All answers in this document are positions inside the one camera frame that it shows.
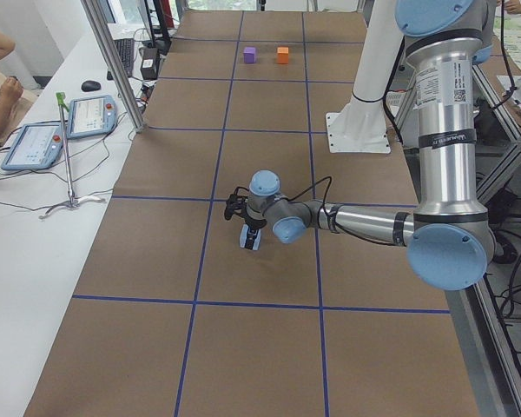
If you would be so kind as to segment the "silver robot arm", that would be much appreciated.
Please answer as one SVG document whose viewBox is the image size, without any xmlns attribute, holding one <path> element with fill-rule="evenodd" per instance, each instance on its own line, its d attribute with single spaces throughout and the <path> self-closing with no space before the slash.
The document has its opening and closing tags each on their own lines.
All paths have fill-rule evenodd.
<svg viewBox="0 0 521 417">
<path fill-rule="evenodd" d="M 285 196 L 272 171 L 256 172 L 246 195 L 228 198 L 225 216 L 244 220 L 241 246 L 261 230 L 283 243 L 307 229 L 400 246 L 414 273 L 444 290 L 485 274 L 495 248 L 488 212 L 477 198 L 472 69 L 491 55 L 493 1 L 378 1 L 373 5 L 350 102 L 326 115 L 333 153 L 386 153 L 386 92 L 395 65 L 414 71 L 419 120 L 421 200 L 411 213 L 378 212 Z"/>
</svg>

